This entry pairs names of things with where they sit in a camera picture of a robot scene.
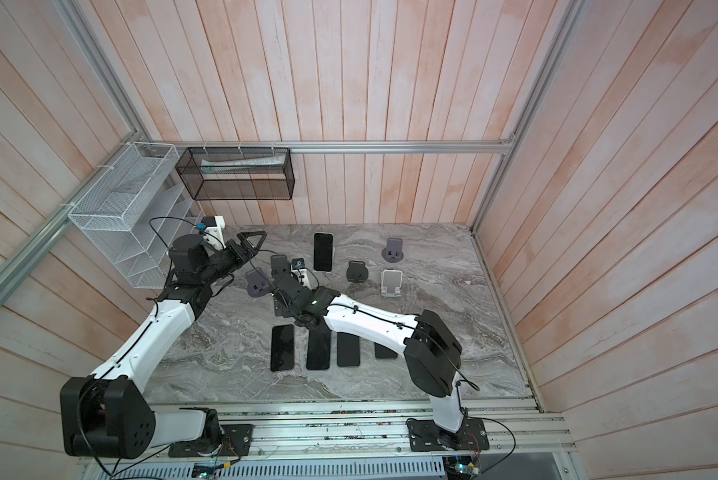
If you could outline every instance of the black mounting plate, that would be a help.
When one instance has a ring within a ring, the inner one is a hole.
[[[223,428],[225,437],[223,438],[223,447],[220,450],[218,456],[221,457],[233,457],[236,456],[229,448],[229,443],[225,440],[226,437],[231,439],[231,445],[234,446],[234,450],[241,457],[246,457],[250,454],[250,440],[252,439],[252,425],[248,423],[243,424],[223,424],[220,425]],[[175,442],[169,447],[168,456],[170,458],[184,458],[184,457],[198,457],[200,456],[195,449],[189,446],[191,442]]]
[[[479,418],[464,418],[460,430],[455,434],[438,427],[433,420],[408,418],[407,431],[410,432],[410,449],[413,452],[437,452],[447,450],[448,447],[453,450],[468,450],[470,447],[476,452],[477,447],[482,450],[489,448],[484,422]],[[440,437],[450,445],[440,443]]]

